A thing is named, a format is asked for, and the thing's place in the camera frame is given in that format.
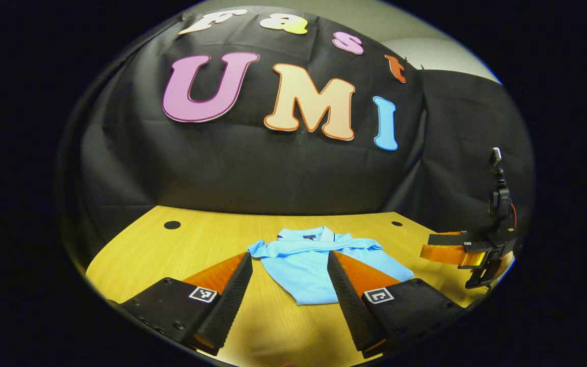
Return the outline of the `black backdrop cloth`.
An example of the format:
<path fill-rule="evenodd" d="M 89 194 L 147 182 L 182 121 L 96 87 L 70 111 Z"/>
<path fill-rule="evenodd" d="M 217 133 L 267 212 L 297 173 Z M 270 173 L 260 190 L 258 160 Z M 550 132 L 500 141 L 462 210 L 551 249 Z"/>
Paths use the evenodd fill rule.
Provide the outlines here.
<path fill-rule="evenodd" d="M 61 221 L 89 262 L 156 206 L 252 215 L 396 212 L 489 227 L 499 148 L 519 238 L 536 201 L 527 127 L 456 42 L 380 43 L 301 10 L 179 14 L 80 98 L 59 146 Z"/>

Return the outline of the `light blue T-shirt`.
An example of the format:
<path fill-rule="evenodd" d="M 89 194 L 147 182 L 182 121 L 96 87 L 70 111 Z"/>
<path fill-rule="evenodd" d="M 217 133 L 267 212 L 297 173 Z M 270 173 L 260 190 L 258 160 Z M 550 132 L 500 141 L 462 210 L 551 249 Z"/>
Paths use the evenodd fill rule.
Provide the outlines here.
<path fill-rule="evenodd" d="M 283 228 L 277 239 L 258 240 L 247 251 L 260 260 L 266 272 L 298 306 L 338 303 L 327 269 L 329 251 L 351 256 L 398 281 L 414 277 L 411 270 L 385 253 L 377 241 L 335 233 L 328 227 Z"/>

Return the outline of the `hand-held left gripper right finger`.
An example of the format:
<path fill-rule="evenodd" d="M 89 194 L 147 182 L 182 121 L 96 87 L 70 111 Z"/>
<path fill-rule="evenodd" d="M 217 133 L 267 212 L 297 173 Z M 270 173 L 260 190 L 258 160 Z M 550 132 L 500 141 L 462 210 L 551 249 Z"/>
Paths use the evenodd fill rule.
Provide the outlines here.
<path fill-rule="evenodd" d="M 357 351 L 369 358 L 410 348 L 465 309 L 419 278 L 398 281 L 338 251 L 328 274 Z"/>

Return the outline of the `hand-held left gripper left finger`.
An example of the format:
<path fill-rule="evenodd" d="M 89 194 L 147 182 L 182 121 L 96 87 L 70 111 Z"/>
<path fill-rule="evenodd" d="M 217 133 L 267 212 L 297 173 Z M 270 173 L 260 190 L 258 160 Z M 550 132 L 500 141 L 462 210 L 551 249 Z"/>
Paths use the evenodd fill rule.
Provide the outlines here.
<path fill-rule="evenodd" d="M 163 277 L 128 300 L 120 311 L 154 332 L 212 356 L 226 342 L 253 272 L 242 252 L 184 280 Z"/>

